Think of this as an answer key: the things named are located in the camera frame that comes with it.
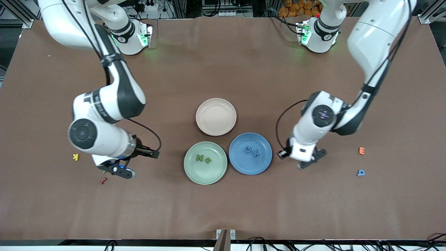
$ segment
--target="table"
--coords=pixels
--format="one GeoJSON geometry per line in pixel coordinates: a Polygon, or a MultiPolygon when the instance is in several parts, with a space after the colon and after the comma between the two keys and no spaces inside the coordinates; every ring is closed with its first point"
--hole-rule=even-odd
{"type": "MultiPolygon", "coordinates": [[[[226,152],[239,134],[265,136],[276,152],[279,114],[325,90],[354,101],[363,83],[347,50],[357,18],[346,18],[327,53],[300,47],[268,18],[151,21],[153,47],[126,56],[147,105],[135,118],[163,140],[159,159],[130,162],[134,180],[102,174],[67,140],[75,96],[105,84],[96,55],[56,43],[36,21],[24,30],[0,94],[0,239],[204,239],[236,229],[237,238],[425,239],[445,232],[446,71],[427,25],[412,21],[379,95],[351,136],[328,134],[328,155],[307,170],[274,156],[256,176],[231,165],[217,183],[190,181],[183,157],[212,141],[226,152]],[[237,110],[227,135],[204,135],[195,111],[221,97],[237,110]],[[359,155],[358,148],[365,154],[359,155]],[[358,177],[359,169],[366,172],[358,177]],[[109,180],[100,185],[103,177],[109,180]]],[[[299,107],[280,124],[285,140],[299,107]]],[[[118,126],[156,147],[128,121],[118,126]]]]}

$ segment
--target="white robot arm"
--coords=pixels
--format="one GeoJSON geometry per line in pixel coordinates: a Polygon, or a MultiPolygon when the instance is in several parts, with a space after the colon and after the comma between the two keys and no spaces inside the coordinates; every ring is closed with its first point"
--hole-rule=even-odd
{"type": "Polygon", "coordinates": [[[77,96],[73,102],[73,122],[68,129],[70,143],[91,154],[99,169],[126,179],[135,177],[127,168],[138,155],[157,158],[159,152],[114,123],[140,115],[146,100],[111,36],[93,22],[87,7],[96,1],[39,0],[50,35],[59,43],[77,49],[94,49],[113,77],[113,83],[77,96]]]}
{"type": "Polygon", "coordinates": [[[85,4],[87,12],[95,14],[107,25],[119,50],[126,55],[134,55],[149,46],[152,27],[138,20],[130,20],[124,9],[117,5],[121,2],[124,0],[38,0],[46,29],[60,44],[91,50],[91,44],[65,7],[68,6],[75,17],[85,24],[87,15],[91,19],[90,13],[84,13],[85,4]]]}
{"type": "MultiPolygon", "coordinates": [[[[302,43],[314,52],[325,52],[331,47],[345,18],[345,0],[323,2],[320,18],[313,17],[309,26],[301,27],[305,33],[302,43]]],[[[301,118],[293,128],[287,147],[278,153],[279,157],[299,160],[298,168],[305,169],[325,156],[325,150],[315,150],[315,147],[329,131],[350,135],[359,130],[390,66],[389,55],[395,52],[390,51],[391,45],[404,25],[409,24],[415,5],[416,0],[369,1],[369,7],[347,40],[352,57],[365,75],[356,100],[351,105],[324,91],[313,93],[302,107],[301,118]]]]}

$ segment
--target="orange object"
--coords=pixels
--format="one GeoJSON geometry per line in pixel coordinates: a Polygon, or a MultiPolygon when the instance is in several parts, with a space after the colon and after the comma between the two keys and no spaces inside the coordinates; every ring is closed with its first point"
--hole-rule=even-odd
{"type": "Polygon", "coordinates": [[[306,0],[299,0],[298,4],[299,4],[299,8],[304,8],[304,6],[306,4],[306,0]]]}
{"type": "Polygon", "coordinates": [[[291,12],[298,12],[299,9],[300,9],[300,7],[299,7],[298,4],[292,4],[292,5],[289,7],[289,11],[291,11],[291,12]]]}
{"type": "Polygon", "coordinates": [[[312,1],[307,1],[307,3],[304,5],[304,9],[311,10],[311,7],[313,7],[312,1]]]}
{"type": "Polygon", "coordinates": [[[283,0],[283,4],[285,7],[289,7],[293,4],[293,0],[283,0]]]}
{"type": "Polygon", "coordinates": [[[287,17],[288,16],[288,8],[281,7],[279,9],[279,17],[287,17]]]}
{"type": "Polygon", "coordinates": [[[319,13],[319,8],[318,7],[313,7],[311,8],[311,16],[312,17],[316,17],[319,13]]]}

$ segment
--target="metal frame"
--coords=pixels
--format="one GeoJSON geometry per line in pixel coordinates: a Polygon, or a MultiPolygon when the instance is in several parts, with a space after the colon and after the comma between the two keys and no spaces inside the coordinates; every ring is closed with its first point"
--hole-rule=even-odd
{"type": "MultiPolygon", "coordinates": [[[[34,20],[41,18],[40,11],[35,15],[26,5],[20,0],[0,0],[0,3],[5,7],[12,15],[14,15],[21,23],[23,29],[30,29],[33,26],[34,20]]],[[[6,21],[6,26],[17,25],[17,21],[2,20],[2,23],[6,21]]]]}
{"type": "Polygon", "coordinates": [[[218,239],[217,242],[215,243],[213,251],[231,251],[230,231],[228,229],[221,229],[220,232],[217,231],[217,235],[218,239]]]}
{"type": "Polygon", "coordinates": [[[0,64],[0,73],[6,74],[6,70],[8,68],[4,67],[3,65],[0,64]]]}
{"type": "Polygon", "coordinates": [[[360,6],[361,4],[362,4],[362,3],[355,3],[355,5],[353,6],[353,8],[351,8],[349,17],[352,17],[352,16],[355,14],[355,12],[358,10],[358,8],[359,8],[359,6],[360,6]]]}
{"type": "MultiPolygon", "coordinates": [[[[0,249],[3,251],[67,251],[67,250],[80,250],[80,251],[102,251],[107,245],[109,240],[65,240],[59,244],[50,240],[48,244],[46,240],[16,240],[16,241],[2,241],[0,249]]],[[[121,251],[140,251],[141,247],[144,247],[146,251],[160,251],[160,250],[177,250],[177,251],[227,251],[229,248],[230,240],[222,239],[221,244],[217,245],[215,240],[116,240],[118,246],[116,250],[121,251]]],[[[381,245],[388,247],[391,251],[420,251],[430,247],[435,248],[438,251],[446,251],[446,247],[439,244],[446,244],[446,241],[435,240],[435,243],[422,241],[422,240],[268,240],[266,243],[263,240],[237,240],[232,241],[232,250],[245,251],[252,243],[253,251],[263,251],[265,249],[271,251],[274,250],[269,244],[275,245],[277,250],[288,250],[284,245],[294,245],[299,250],[311,250],[311,251],[370,251],[370,250],[383,250],[381,245]]]]}
{"type": "Polygon", "coordinates": [[[186,18],[186,1],[185,0],[171,0],[171,1],[175,17],[186,18]]]}
{"type": "Polygon", "coordinates": [[[446,3],[446,0],[435,0],[429,5],[421,14],[418,15],[418,19],[422,24],[430,24],[435,21],[446,21],[443,19],[446,16],[446,11],[434,16],[435,13],[446,3]]]}

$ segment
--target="cable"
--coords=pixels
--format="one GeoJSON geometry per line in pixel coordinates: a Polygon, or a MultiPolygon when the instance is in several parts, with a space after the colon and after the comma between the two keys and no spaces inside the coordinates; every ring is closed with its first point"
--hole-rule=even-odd
{"type": "Polygon", "coordinates": [[[401,249],[402,251],[407,251],[407,249],[404,249],[401,246],[398,246],[398,245],[395,245],[395,244],[394,244],[394,246],[396,246],[397,248],[401,249]]]}
{"type": "MultiPolygon", "coordinates": [[[[274,248],[276,251],[285,251],[285,250],[282,250],[282,249],[280,249],[280,248],[277,248],[274,244],[270,243],[268,240],[266,240],[266,239],[263,238],[263,237],[255,237],[255,238],[251,241],[251,243],[249,243],[248,247],[246,248],[246,251],[248,251],[249,248],[251,248],[251,250],[252,250],[252,244],[253,244],[256,240],[262,240],[262,241],[264,241],[264,243],[263,243],[264,245],[265,245],[265,244],[266,244],[266,245],[269,245],[270,247],[274,248]]],[[[300,251],[300,250],[298,250],[298,249],[294,246],[294,244],[293,244],[292,246],[290,246],[288,243],[286,243],[286,244],[284,244],[284,246],[287,247],[288,249],[290,249],[291,251],[300,251]]]]}
{"type": "Polygon", "coordinates": [[[441,238],[441,237],[443,237],[443,236],[446,236],[446,234],[441,234],[441,235],[439,235],[439,236],[437,236],[437,237],[435,237],[435,238],[429,239],[429,240],[427,240],[427,242],[434,241],[434,240],[439,239],[439,238],[441,238]]]}
{"type": "Polygon", "coordinates": [[[308,99],[304,99],[304,100],[301,100],[301,101],[299,101],[299,102],[297,102],[297,103],[292,104],[292,105],[289,106],[285,111],[283,111],[282,114],[281,114],[281,115],[279,116],[279,118],[277,119],[277,122],[276,122],[276,139],[277,139],[277,142],[279,143],[279,145],[280,145],[282,148],[285,148],[285,147],[282,145],[282,143],[280,143],[280,140],[279,140],[279,132],[278,132],[278,128],[279,128],[279,122],[280,122],[280,119],[282,118],[282,116],[283,116],[286,112],[288,112],[288,110],[290,110],[290,109],[293,108],[294,106],[300,104],[301,102],[305,102],[305,101],[308,101],[308,99]]]}
{"type": "Polygon", "coordinates": [[[294,33],[294,34],[296,34],[296,35],[305,35],[305,34],[302,33],[302,32],[294,31],[294,30],[289,26],[289,23],[285,20],[284,17],[283,17],[283,21],[284,21],[284,23],[286,24],[286,27],[288,27],[288,29],[291,30],[292,33],[294,33]]]}
{"type": "MultiPolygon", "coordinates": [[[[85,16],[87,17],[88,26],[90,27],[91,33],[93,34],[93,37],[96,40],[96,44],[98,45],[99,54],[101,55],[101,57],[99,59],[102,59],[104,57],[104,53],[101,50],[101,46],[99,45],[98,37],[96,36],[95,31],[93,30],[93,26],[91,25],[90,19],[88,18],[88,14],[87,14],[88,10],[87,10],[86,3],[84,3],[84,11],[85,11],[85,16]]],[[[104,68],[104,72],[105,72],[105,85],[110,85],[110,72],[108,71],[108,67],[103,67],[103,68],[104,68]]]]}
{"type": "Polygon", "coordinates": [[[159,142],[159,146],[158,146],[158,148],[157,148],[155,151],[159,151],[159,150],[161,149],[161,138],[158,136],[157,133],[155,133],[152,129],[148,128],[147,126],[145,126],[145,125],[143,125],[143,124],[141,124],[141,123],[139,123],[139,122],[137,122],[137,121],[134,121],[134,120],[131,119],[131,118],[128,118],[127,120],[130,120],[131,122],[133,122],[133,123],[135,123],[135,124],[137,124],[137,125],[139,125],[139,126],[142,126],[142,127],[144,127],[145,129],[149,130],[151,133],[153,133],[153,135],[155,135],[155,137],[158,139],[158,142],[159,142]]]}
{"type": "Polygon", "coordinates": [[[112,248],[110,251],[113,251],[113,250],[115,249],[115,245],[116,245],[116,246],[118,245],[118,243],[117,243],[115,240],[111,240],[111,241],[109,241],[109,242],[107,243],[107,245],[105,246],[104,251],[108,251],[108,246],[110,246],[110,244],[111,244],[111,248],[112,248]]]}
{"type": "Polygon", "coordinates": [[[373,249],[375,249],[375,251],[380,251],[379,249],[377,249],[375,247],[375,244],[373,244],[371,241],[365,241],[366,243],[369,243],[371,247],[373,247],[373,249]]]}
{"type": "Polygon", "coordinates": [[[170,13],[172,13],[172,17],[171,18],[174,18],[175,13],[172,11],[172,8],[170,7],[170,4],[167,3],[167,5],[169,6],[170,13]]]}
{"type": "MultiPolygon", "coordinates": [[[[380,64],[380,66],[373,72],[372,76],[369,78],[369,80],[367,81],[366,85],[370,84],[370,81],[375,77],[375,75],[378,73],[378,71],[381,69],[381,67],[386,63],[386,61],[388,61],[388,66],[390,65],[390,63],[392,62],[392,60],[394,59],[396,52],[398,51],[398,49],[400,48],[401,43],[403,42],[404,37],[406,36],[407,30],[409,29],[409,24],[410,24],[410,19],[412,17],[412,5],[410,3],[410,0],[407,0],[407,3],[409,4],[409,17],[406,21],[405,24],[405,28],[400,36],[400,39],[398,40],[398,42],[396,42],[396,45],[392,48],[392,50],[390,51],[389,55],[387,56],[387,58],[380,64]]],[[[388,67],[384,70],[383,74],[381,76],[384,76],[388,71],[388,67]]]]}
{"type": "Polygon", "coordinates": [[[101,55],[99,54],[98,50],[96,49],[95,45],[93,44],[93,41],[91,41],[90,37],[88,36],[88,34],[86,33],[86,31],[84,30],[84,28],[81,26],[81,24],[79,23],[79,21],[77,20],[76,17],[74,17],[73,13],[71,12],[70,8],[68,8],[68,6],[66,5],[65,0],[62,0],[63,5],[65,6],[65,8],[68,10],[68,12],[70,13],[70,16],[74,19],[74,21],[76,22],[76,24],[79,26],[79,28],[81,28],[82,32],[84,33],[85,37],[88,39],[88,41],[91,44],[91,47],[93,47],[93,50],[95,51],[96,55],[98,55],[98,58],[101,58],[101,55]]]}
{"type": "Polygon", "coordinates": [[[212,12],[212,14],[206,15],[206,14],[202,13],[202,15],[205,16],[205,17],[213,17],[213,16],[215,16],[215,15],[217,15],[219,13],[220,7],[221,7],[221,2],[220,2],[220,0],[217,0],[217,2],[215,3],[215,9],[212,12]]]}
{"type": "Polygon", "coordinates": [[[366,246],[366,245],[361,245],[363,248],[365,248],[365,250],[370,251],[370,249],[366,246]]]}
{"type": "Polygon", "coordinates": [[[0,10],[1,10],[1,9],[3,9],[3,11],[1,12],[0,17],[3,15],[4,11],[6,10],[6,7],[0,5],[0,10]]]}
{"type": "Polygon", "coordinates": [[[294,241],[291,241],[291,245],[294,248],[295,251],[300,251],[295,245],[294,245],[294,241]]]}
{"type": "Polygon", "coordinates": [[[308,246],[306,246],[305,248],[302,249],[302,251],[305,251],[305,250],[309,249],[309,248],[312,247],[312,246],[314,246],[314,243],[313,243],[313,244],[310,244],[310,245],[308,245],[308,246]]]}
{"type": "Polygon", "coordinates": [[[135,0],[135,5],[132,5],[132,7],[133,7],[133,9],[136,11],[136,14],[140,17],[140,20],[142,19],[141,18],[141,15],[139,14],[139,12],[136,10],[136,5],[137,4],[139,4],[139,1],[138,0],[135,0]]]}
{"type": "Polygon", "coordinates": [[[289,26],[294,26],[294,27],[297,27],[298,25],[297,24],[292,24],[292,23],[288,23],[286,20],[285,20],[285,18],[283,17],[283,20],[282,19],[280,19],[280,18],[278,18],[278,17],[276,17],[276,16],[273,16],[274,18],[276,18],[277,20],[279,20],[280,22],[282,22],[282,23],[284,23],[284,24],[286,24],[286,25],[289,25],[289,26]]]}
{"type": "Polygon", "coordinates": [[[230,1],[232,5],[236,6],[236,7],[241,7],[241,6],[249,6],[251,5],[250,3],[247,4],[240,4],[239,0],[231,0],[230,1]]]}
{"type": "MultiPolygon", "coordinates": [[[[98,56],[99,60],[102,58],[102,53],[100,53],[98,51],[98,49],[100,50],[99,47],[99,43],[98,43],[98,39],[95,35],[95,33],[93,32],[93,28],[91,26],[91,23],[89,21],[88,18],[88,14],[87,14],[87,7],[86,4],[84,3],[84,11],[85,11],[85,15],[87,16],[87,20],[88,20],[88,24],[91,28],[91,31],[93,32],[93,36],[95,37],[98,49],[96,48],[96,46],[94,45],[93,41],[90,39],[90,37],[88,36],[87,32],[85,31],[85,29],[81,26],[81,24],[79,23],[78,19],[73,15],[73,13],[71,12],[70,8],[68,8],[68,5],[66,4],[65,0],[62,0],[63,5],[65,6],[65,8],[67,9],[68,13],[70,13],[70,16],[74,19],[74,21],[76,22],[76,24],[79,26],[79,28],[82,30],[82,32],[84,33],[85,37],[87,38],[87,40],[90,42],[91,47],[93,48],[93,50],[95,51],[96,55],[98,56]]],[[[110,73],[108,71],[107,67],[104,67],[104,72],[105,72],[105,80],[106,80],[106,85],[110,85],[110,73]]]]}
{"type": "Polygon", "coordinates": [[[245,13],[243,13],[242,7],[239,6],[239,8],[240,8],[240,12],[242,13],[242,15],[243,15],[244,17],[247,17],[247,16],[245,16],[245,13]]]}

